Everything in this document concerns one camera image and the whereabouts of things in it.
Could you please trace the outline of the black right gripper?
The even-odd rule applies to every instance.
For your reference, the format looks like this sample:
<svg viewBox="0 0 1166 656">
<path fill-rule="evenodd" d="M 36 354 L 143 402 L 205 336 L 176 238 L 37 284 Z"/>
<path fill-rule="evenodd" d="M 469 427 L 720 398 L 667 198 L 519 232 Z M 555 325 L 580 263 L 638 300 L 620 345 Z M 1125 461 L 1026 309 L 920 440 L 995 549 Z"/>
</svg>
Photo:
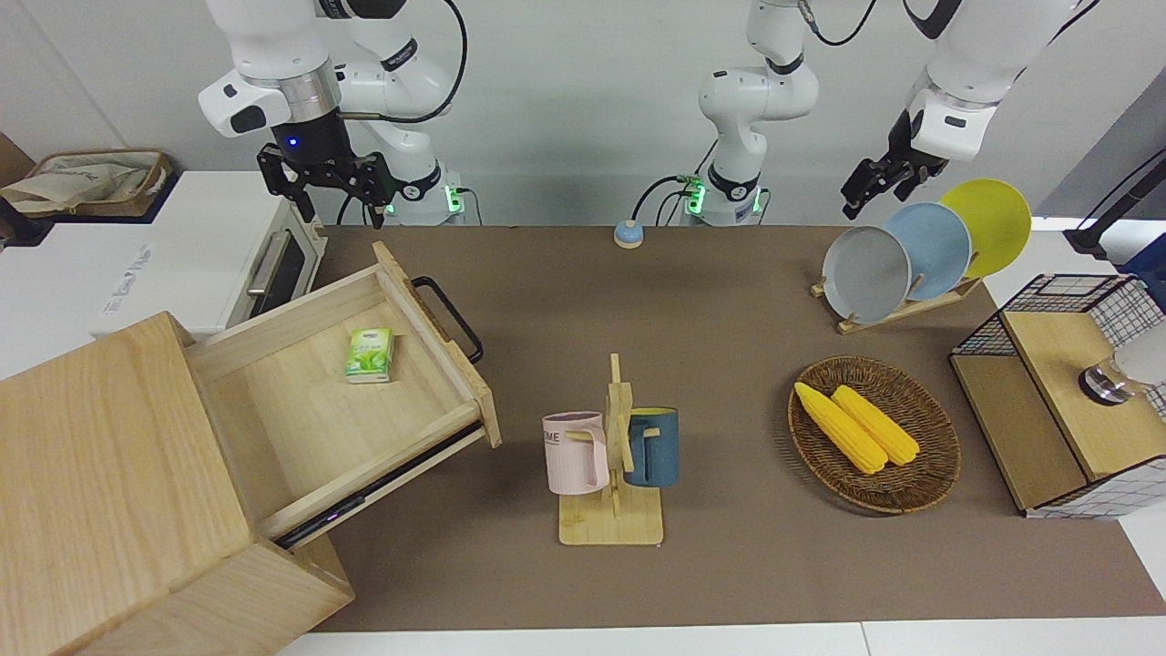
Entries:
<svg viewBox="0 0 1166 656">
<path fill-rule="evenodd" d="M 271 193 L 294 205 L 301 220 L 316 219 L 307 186 L 363 193 L 363 205 L 375 230 L 384 225 L 393 178 L 380 153 L 354 155 L 339 112 L 304 124 L 280 124 L 271 128 L 274 141 L 258 153 L 260 172 Z"/>
</svg>

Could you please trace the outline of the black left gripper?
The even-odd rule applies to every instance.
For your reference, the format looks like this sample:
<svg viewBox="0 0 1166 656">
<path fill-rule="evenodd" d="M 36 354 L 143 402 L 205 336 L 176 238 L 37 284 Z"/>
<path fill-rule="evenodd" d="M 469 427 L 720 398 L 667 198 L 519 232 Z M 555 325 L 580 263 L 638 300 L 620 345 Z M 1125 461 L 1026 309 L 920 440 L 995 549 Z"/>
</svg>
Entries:
<svg viewBox="0 0 1166 656">
<path fill-rule="evenodd" d="M 878 161 L 862 160 L 849 176 L 841 192 L 843 216 L 856 220 L 865 205 L 883 192 L 883 183 L 895 183 L 895 198 L 905 202 L 921 183 L 937 176 L 948 165 L 948 158 L 940 158 L 912 146 L 916 121 L 904 110 L 888 133 L 888 151 Z"/>
</svg>

